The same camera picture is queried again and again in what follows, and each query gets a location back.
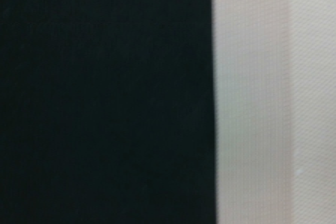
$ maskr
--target white panel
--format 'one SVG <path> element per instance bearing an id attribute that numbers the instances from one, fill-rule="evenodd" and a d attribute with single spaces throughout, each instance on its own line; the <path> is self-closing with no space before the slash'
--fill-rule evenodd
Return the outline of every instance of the white panel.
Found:
<path id="1" fill-rule="evenodd" d="M 215 0 L 218 223 L 291 223 L 288 3 Z"/>

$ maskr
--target white surface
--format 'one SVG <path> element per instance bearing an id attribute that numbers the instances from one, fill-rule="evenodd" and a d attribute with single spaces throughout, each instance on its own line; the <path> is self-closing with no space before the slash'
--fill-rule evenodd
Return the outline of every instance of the white surface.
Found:
<path id="1" fill-rule="evenodd" d="M 288 4 L 215 0 L 218 223 L 291 223 Z"/>

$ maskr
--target dark background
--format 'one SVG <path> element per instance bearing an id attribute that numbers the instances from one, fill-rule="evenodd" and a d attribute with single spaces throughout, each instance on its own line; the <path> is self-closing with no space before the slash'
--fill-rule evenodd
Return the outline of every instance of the dark background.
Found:
<path id="1" fill-rule="evenodd" d="M 210 0 L 0 2 L 0 223 L 215 223 Z"/>

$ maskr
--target black fabric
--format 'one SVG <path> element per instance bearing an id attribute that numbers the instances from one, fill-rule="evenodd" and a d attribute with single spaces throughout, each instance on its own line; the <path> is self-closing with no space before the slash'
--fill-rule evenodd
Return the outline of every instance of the black fabric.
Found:
<path id="1" fill-rule="evenodd" d="M 0 223 L 215 223 L 210 1 L 0 7 Z"/>

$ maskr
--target white wall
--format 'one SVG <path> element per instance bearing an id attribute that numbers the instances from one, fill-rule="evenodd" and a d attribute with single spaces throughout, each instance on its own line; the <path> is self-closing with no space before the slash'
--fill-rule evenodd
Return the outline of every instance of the white wall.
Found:
<path id="1" fill-rule="evenodd" d="M 336 223 L 336 1 L 291 0 L 294 223 Z"/>

